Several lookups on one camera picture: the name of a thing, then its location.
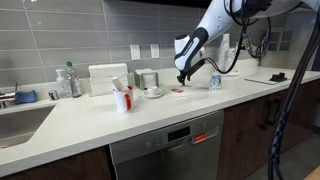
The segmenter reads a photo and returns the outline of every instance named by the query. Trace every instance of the plastic bottle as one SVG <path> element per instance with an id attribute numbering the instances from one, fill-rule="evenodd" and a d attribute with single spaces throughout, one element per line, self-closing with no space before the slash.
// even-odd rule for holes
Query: plastic bottle
<path id="1" fill-rule="evenodd" d="M 72 66 L 72 63 L 68 61 L 67 63 L 67 79 L 70 82 L 72 97 L 80 97 L 81 96 L 81 89 L 80 89 L 80 82 L 77 76 L 76 70 Z"/>
<path id="2" fill-rule="evenodd" d="M 68 80 L 63 77 L 63 69 L 56 69 L 57 72 L 57 84 L 58 84 L 58 94 L 60 98 L 71 97 L 71 87 Z"/>

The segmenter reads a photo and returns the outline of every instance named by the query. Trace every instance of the cup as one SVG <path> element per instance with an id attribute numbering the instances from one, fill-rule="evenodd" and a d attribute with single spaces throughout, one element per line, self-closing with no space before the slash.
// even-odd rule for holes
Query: cup
<path id="1" fill-rule="evenodd" d="M 151 96 L 155 96 L 159 93 L 159 88 L 158 86 L 149 86 L 148 87 L 148 93 L 151 95 Z"/>
<path id="2" fill-rule="evenodd" d="M 127 86 L 129 90 L 116 91 L 113 89 L 114 98 L 119 113 L 129 112 L 133 108 L 133 87 Z"/>

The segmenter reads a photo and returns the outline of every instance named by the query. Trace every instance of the sponge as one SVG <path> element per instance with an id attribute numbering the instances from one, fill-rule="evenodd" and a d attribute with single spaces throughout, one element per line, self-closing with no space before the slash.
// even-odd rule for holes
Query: sponge
<path id="1" fill-rule="evenodd" d="M 14 98 L 16 104 L 32 103 L 37 101 L 37 94 L 35 90 L 30 92 L 17 91 Z"/>

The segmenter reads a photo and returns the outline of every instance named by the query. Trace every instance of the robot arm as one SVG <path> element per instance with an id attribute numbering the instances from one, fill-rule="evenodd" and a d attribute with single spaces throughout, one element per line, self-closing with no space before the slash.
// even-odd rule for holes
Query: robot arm
<path id="1" fill-rule="evenodd" d="M 300 3 L 300 0 L 244 1 L 243 16 L 245 18 L 263 18 L 282 14 L 294 9 Z M 316 10 L 319 6 L 319 1 L 320 0 L 303 0 L 302 2 Z M 236 17 L 241 17 L 242 0 L 212 0 L 192 36 L 189 38 L 187 35 L 181 35 L 175 39 L 176 56 L 174 63 L 176 68 L 180 70 L 178 80 L 183 85 L 185 79 L 189 79 L 190 76 L 204 64 L 204 60 L 197 60 L 196 63 L 192 65 L 192 59 L 200 49 L 234 24 L 229 3 L 232 3 L 233 14 Z"/>

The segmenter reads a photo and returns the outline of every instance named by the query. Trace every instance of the stainless steel dishwasher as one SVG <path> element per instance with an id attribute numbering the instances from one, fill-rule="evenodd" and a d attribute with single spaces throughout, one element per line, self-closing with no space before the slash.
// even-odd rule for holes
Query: stainless steel dishwasher
<path id="1" fill-rule="evenodd" d="M 110 144 L 117 180 L 216 179 L 223 111 Z"/>

